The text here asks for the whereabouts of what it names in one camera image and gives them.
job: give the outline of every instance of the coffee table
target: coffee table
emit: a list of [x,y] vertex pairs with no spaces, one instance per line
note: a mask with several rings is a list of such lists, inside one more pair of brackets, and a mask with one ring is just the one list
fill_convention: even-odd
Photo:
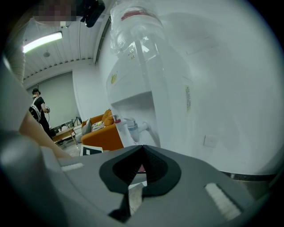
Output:
[[72,133],[75,133],[74,132],[74,127],[71,127],[71,128],[68,128],[64,131],[61,131],[59,133],[57,133],[54,137],[52,137],[52,140],[57,144],[58,141],[62,140],[63,138],[65,137],[68,137],[71,135],[73,141],[77,144],[76,140],[74,139],[74,137],[72,136]]

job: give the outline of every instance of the ceiling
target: ceiling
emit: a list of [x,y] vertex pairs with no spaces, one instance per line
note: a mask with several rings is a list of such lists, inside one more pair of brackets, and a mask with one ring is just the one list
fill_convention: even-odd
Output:
[[[63,37],[25,54],[24,80],[35,77],[37,73],[55,66],[93,59],[103,17],[104,15],[101,15],[91,28],[86,27],[80,20],[72,22],[69,27],[48,27],[37,23],[35,20],[30,20],[25,33],[25,43],[57,31],[62,31]],[[49,52],[50,56],[44,57],[45,52]]]

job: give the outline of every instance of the fluorescent light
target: fluorescent light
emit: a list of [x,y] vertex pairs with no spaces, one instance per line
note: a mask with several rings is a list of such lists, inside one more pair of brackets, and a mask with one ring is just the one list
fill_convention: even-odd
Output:
[[47,35],[44,37],[41,37],[35,41],[32,41],[31,43],[28,43],[27,45],[24,46],[23,52],[27,53],[28,51],[39,47],[41,45],[44,45],[46,43],[58,40],[58,39],[62,39],[62,32],[57,32],[57,33],[53,33],[51,35]]

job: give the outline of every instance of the cushion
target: cushion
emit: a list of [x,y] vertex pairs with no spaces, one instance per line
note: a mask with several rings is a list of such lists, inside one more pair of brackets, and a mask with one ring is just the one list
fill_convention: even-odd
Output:
[[102,121],[92,124],[92,132],[97,131],[101,128],[104,128],[104,124]]
[[86,122],[86,125],[82,128],[82,135],[88,134],[92,131],[91,119]]
[[102,121],[105,121],[105,119],[107,118],[109,112],[110,112],[110,110],[106,110],[105,111],[105,113],[103,114],[103,117],[102,117]]
[[106,119],[104,120],[104,122],[103,122],[103,124],[104,124],[105,126],[109,126],[109,125],[112,125],[112,124],[114,123],[114,118],[111,117],[111,115],[112,115],[112,112],[110,111],[110,112],[108,113],[107,118],[106,118]]
[[75,140],[77,143],[81,143],[82,133],[77,133],[75,135]]

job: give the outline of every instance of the bag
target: bag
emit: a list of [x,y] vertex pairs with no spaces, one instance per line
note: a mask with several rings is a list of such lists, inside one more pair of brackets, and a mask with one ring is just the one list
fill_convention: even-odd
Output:
[[74,127],[81,125],[82,124],[81,118],[76,117],[73,124],[74,124]]
[[39,109],[36,107],[35,105],[35,101],[38,99],[39,97],[36,97],[35,100],[33,101],[33,103],[31,104],[29,111],[31,113],[31,115],[36,119],[37,122],[40,121],[41,119],[41,115],[40,115],[40,111]]

